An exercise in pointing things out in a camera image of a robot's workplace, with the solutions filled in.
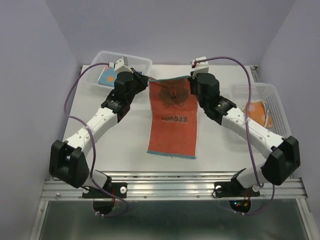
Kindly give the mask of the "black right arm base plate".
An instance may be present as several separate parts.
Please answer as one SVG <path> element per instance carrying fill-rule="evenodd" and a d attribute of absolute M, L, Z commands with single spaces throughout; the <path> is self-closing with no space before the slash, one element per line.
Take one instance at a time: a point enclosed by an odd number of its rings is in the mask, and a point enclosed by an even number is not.
<path fill-rule="evenodd" d="M 239 183 L 231 181 L 218 181 L 214 183 L 212 192 L 214 198 L 244 198 L 259 197 L 260 191 L 250 188 L 243 188 Z"/>

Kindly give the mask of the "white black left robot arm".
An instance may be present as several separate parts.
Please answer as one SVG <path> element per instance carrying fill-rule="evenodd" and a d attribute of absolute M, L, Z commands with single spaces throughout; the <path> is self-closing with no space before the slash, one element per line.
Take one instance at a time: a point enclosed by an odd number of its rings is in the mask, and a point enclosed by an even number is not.
<path fill-rule="evenodd" d="M 137 94 L 148 86 L 148 76 L 130 69 L 117 74 L 114 88 L 101 104 L 95 115 L 74 135 L 66 140 L 56 140 L 51 145 L 49 173 L 74 188 L 89 187 L 100 197 L 112 195 L 112 179 L 88 166 L 89 152 L 97 156 L 95 144 L 129 112 Z"/>

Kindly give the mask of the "orange polka dot towel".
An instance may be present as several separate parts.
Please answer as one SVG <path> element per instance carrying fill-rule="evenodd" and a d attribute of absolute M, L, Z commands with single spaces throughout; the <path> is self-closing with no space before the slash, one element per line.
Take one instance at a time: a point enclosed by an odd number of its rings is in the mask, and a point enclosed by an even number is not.
<path fill-rule="evenodd" d="M 272 113 L 266 101 L 251 102 L 248 116 L 264 128 L 271 129 L 273 127 Z"/>

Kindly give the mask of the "light blue orange towel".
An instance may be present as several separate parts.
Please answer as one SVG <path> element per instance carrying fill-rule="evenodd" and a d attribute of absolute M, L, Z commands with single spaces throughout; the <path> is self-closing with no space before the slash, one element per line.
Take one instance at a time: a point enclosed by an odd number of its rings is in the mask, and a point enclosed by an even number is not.
<path fill-rule="evenodd" d="M 99 85 L 113 88 L 116 78 L 117 73 L 114 69 L 106 66 L 101 72 L 97 82 Z"/>

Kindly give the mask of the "brown red checked towel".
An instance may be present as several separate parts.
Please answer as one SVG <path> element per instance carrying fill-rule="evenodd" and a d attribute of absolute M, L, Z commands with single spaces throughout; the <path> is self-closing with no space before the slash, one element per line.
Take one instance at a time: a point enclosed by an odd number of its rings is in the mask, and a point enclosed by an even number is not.
<path fill-rule="evenodd" d="M 149 81 L 152 113 L 147 152 L 195 159 L 198 101 L 186 77 Z"/>

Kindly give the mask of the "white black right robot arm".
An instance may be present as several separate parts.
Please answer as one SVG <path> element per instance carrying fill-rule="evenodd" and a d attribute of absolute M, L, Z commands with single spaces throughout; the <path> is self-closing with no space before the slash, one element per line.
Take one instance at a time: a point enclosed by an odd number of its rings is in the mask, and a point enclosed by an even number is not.
<path fill-rule="evenodd" d="M 230 181 L 218 182 L 217 198 L 244 197 L 258 183 L 280 186 L 300 167 L 300 147 L 295 137 L 273 133 L 246 117 L 234 102 L 220 94 L 220 83 L 213 74 L 198 73 L 187 80 L 205 115 L 246 140 L 265 158 L 261 165 L 241 169 Z"/>

